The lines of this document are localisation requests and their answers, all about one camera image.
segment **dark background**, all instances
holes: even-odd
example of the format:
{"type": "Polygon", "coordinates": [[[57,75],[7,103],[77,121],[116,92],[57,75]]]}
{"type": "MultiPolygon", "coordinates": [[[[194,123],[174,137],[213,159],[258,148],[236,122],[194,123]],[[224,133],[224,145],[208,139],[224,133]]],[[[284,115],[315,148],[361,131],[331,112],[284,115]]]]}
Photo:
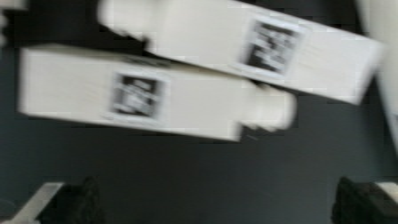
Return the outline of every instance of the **dark background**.
{"type": "MultiPolygon", "coordinates": [[[[267,0],[258,5],[361,33],[350,0],[267,0]]],[[[98,178],[109,223],[327,224],[341,176],[398,174],[375,82],[363,105],[297,93],[290,130],[245,130],[226,143],[29,118],[18,113],[18,48],[59,42],[142,53],[96,23],[96,0],[32,0],[7,12],[0,61],[0,215],[43,182],[98,178]]]]}

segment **white box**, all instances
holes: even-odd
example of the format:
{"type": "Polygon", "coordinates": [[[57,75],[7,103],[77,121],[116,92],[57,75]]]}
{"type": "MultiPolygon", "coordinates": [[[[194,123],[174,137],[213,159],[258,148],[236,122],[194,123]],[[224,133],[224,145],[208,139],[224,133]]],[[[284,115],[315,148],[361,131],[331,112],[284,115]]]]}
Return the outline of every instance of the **white box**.
{"type": "Polygon", "coordinates": [[[242,125],[286,129],[293,95],[180,63],[66,46],[22,54],[30,116],[236,141],[242,125]]]}
{"type": "Polygon", "coordinates": [[[398,1],[357,0],[366,32],[388,46],[379,88],[391,135],[398,146],[398,1]]]}
{"type": "Polygon", "coordinates": [[[382,45],[235,0],[103,0],[100,22],[158,56],[361,103],[382,45]]]}

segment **black and white image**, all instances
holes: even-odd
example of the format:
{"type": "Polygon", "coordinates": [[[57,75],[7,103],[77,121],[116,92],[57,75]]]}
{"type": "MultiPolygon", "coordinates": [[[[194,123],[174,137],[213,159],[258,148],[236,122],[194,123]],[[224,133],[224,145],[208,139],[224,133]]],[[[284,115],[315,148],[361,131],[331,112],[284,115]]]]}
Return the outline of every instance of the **black and white image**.
{"type": "Polygon", "coordinates": [[[119,74],[114,84],[112,112],[119,115],[155,118],[162,100],[160,88],[160,80],[119,74]]]}
{"type": "Polygon", "coordinates": [[[268,74],[283,75],[297,45],[300,32],[263,19],[254,21],[249,31],[249,40],[244,49],[242,64],[254,69],[268,71],[268,74]]]}

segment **blurry object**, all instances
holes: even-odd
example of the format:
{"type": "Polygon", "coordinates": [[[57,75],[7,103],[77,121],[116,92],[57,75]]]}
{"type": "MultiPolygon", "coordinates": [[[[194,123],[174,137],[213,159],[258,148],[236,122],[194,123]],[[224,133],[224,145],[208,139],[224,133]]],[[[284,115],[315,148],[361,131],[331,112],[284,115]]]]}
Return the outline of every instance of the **blurry object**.
{"type": "MultiPolygon", "coordinates": [[[[27,7],[27,0],[0,0],[0,31],[7,26],[7,18],[4,16],[2,10],[6,9],[25,9],[27,7]]],[[[0,47],[6,45],[6,37],[4,34],[0,35],[0,47]]]]}
{"type": "Polygon", "coordinates": [[[78,186],[46,183],[6,224],[105,224],[100,189],[93,178],[78,186]]]}
{"type": "Polygon", "coordinates": [[[295,97],[244,78],[126,54],[23,50],[20,111],[30,116],[236,141],[295,118],[295,97]]]}
{"type": "Polygon", "coordinates": [[[7,224],[37,223],[39,214],[53,200],[53,197],[59,193],[62,186],[64,186],[62,183],[46,183],[41,186],[18,214],[14,215],[14,218],[11,219],[11,221],[6,222],[7,224]]]}
{"type": "Polygon", "coordinates": [[[382,45],[233,0],[101,0],[100,22],[158,56],[359,104],[382,45]]]}
{"type": "Polygon", "coordinates": [[[341,178],[332,210],[334,224],[398,223],[398,185],[395,182],[356,183],[341,178]]]}
{"type": "Polygon", "coordinates": [[[2,9],[25,9],[27,0],[0,0],[2,9]]]}
{"type": "Polygon", "coordinates": [[[357,5],[368,34],[388,46],[377,80],[391,135],[398,146],[398,1],[357,0],[357,5]]]}

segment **printed label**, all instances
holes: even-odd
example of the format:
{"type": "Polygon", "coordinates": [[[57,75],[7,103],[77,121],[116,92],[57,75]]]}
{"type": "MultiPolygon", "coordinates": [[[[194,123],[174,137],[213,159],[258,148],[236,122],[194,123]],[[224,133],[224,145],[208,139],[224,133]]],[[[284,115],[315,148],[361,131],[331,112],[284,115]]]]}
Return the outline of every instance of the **printed label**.
{"type": "Polygon", "coordinates": [[[116,74],[110,102],[114,120],[144,125],[160,124],[165,87],[165,77],[148,71],[116,74]]]}
{"type": "Polygon", "coordinates": [[[297,25],[258,16],[249,29],[240,67],[252,72],[284,76],[302,39],[297,25]]]}

